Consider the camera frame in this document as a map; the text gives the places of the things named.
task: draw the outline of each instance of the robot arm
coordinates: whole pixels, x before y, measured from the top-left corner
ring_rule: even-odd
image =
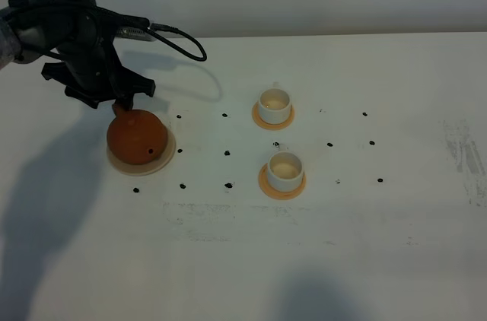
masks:
[[[191,40],[202,56],[194,56],[156,31]],[[9,0],[8,7],[0,10],[0,69],[11,61],[27,64],[49,56],[61,62],[46,63],[42,75],[64,84],[67,96],[92,108],[116,100],[130,110],[134,94],[152,97],[155,83],[122,66],[113,47],[115,37],[160,40],[190,59],[206,60],[205,50],[189,34],[97,7],[95,0]]]

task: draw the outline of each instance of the white tabletop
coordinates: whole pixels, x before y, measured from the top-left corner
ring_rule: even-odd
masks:
[[[1,320],[485,319],[487,34],[202,43],[116,42],[183,149],[144,177],[108,163],[109,103],[46,60],[0,72]],[[271,132],[250,111],[276,82],[296,117]],[[306,170],[287,202],[257,182],[274,142]]]

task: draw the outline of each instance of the orange sphere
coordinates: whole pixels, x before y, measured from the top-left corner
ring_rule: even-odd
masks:
[[[167,146],[167,129],[147,110],[125,111],[115,106],[116,118],[107,131],[107,144],[121,161],[147,164],[161,156]]]

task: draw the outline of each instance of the beige plate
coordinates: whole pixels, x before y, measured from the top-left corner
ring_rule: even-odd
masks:
[[[287,126],[289,126],[293,119],[294,119],[294,107],[291,106],[291,112],[289,113],[289,118],[286,119],[283,123],[279,123],[278,125],[271,125],[267,122],[264,122],[262,118],[259,116],[259,107],[257,106],[258,103],[255,103],[253,108],[252,108],[252,118],[253,121],[259,126],[262,127],[263,129],[270,129],[277,131],[278,129],[285,129]]]
[[[279,192],[278,190],[272,188],[269,182],[267,181],[267,164],[266,164],[262,167],[262,169],[259,172],[259,186],[261,190],[271,198],[281,199],[281,200],[293,199],[303,192],[304,187],[306,186],[306,173],[303,174],[303,181],[301,182],[298,188],[296,188],[292,192]]]
[[[115,155],[110,151],[107,147],[107,156],[110,163],[117,169],[120,173],[126,175],[133,175],[133,176],[142,176],[155,173],[156,171],[165,167],[170,159],[173,158],[174,152],[176,150],[176,139],[174,138],[173,133],[168,129],[168,140],[167,146],[161,156],[148,164],[143,165],[130,165],[126,164],[123,161],[120,161],[115,157]]]

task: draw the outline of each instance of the white cup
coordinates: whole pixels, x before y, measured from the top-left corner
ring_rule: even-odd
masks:
[[[267,181],[279,192],[292,192],[298,188],[303,175],[301,160],[289,151],[276,152],[267,162]]]
[[[263,91],[258,103],[260,118],[270,125],[283,123],[291,114],[289,94],[277,87]]]

